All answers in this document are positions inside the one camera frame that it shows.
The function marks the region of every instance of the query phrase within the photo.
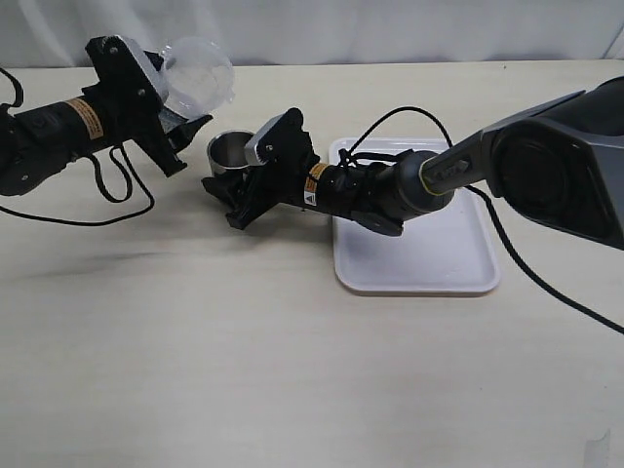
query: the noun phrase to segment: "white wall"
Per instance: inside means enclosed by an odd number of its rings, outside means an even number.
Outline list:
[[[235,63],[624,57],[623,0],[2,0],[0,63],[85,64],[89,38],[204,35]]]

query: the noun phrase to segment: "warning label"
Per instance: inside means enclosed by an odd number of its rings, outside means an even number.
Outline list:
[[[80,118],[85,123],[85,127],[87,127],[90,139],[98,139],[104,136],[104,127],[101,125],[98,115],[90,105],[78,97],[67,100],[66,103],[80,115]]]
[[[321,178],[321,174],[330,165],[319,163],[312,167],[308,178],[305,180],[305,186],[303,187],[303,201],[306,205],[316,207],[316,189],[318,186],[317,181]]]

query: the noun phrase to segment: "stainless steel cup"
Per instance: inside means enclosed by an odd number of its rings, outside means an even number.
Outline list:
[[[227,171],[245,169],[249,164],[245,159],[245,145],[252,139],[252,132],[235,130],[223,132],[208,143],[208,160],[213,176]]]

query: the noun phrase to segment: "white tray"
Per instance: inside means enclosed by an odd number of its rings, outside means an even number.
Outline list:
[[[335,141],[330,162],[354,138]],[[441,152],[443,140],[369,138],[358,151],[397,154],[406,149]],[[356,222],[333,219],[333,258],[338,280],[355,293],[482,295],[500,282],[500,271],[478,203],[457,190],[443,210],[405,223],[401,237],[368,231]]]

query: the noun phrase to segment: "table surface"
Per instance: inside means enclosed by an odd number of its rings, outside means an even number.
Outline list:
[[[129,146],[157,197],[150,214],[98,229],[0,217],[3,467],[571,468],[609,428],[610,466],[624,465],[624,339],[539,290],[497,239],[502,282],[485,297],[361,297],[333,274],[326,216],[279,208],[238,232],[200,183],[214,135],[291,106],[327,158],[395,106],[429,109],[460,140],[624,62],[236,73],[234,102],[181,154],[187,170],[165,179]],[[26,107],[96,81],[91,69],[16,74]],[[402,115],[376,135],[436,132]],[[91,220],[145,203],[101,201],[87,162],[2,202]],[[543,277],[624,322],[624,255],[497,206]]]

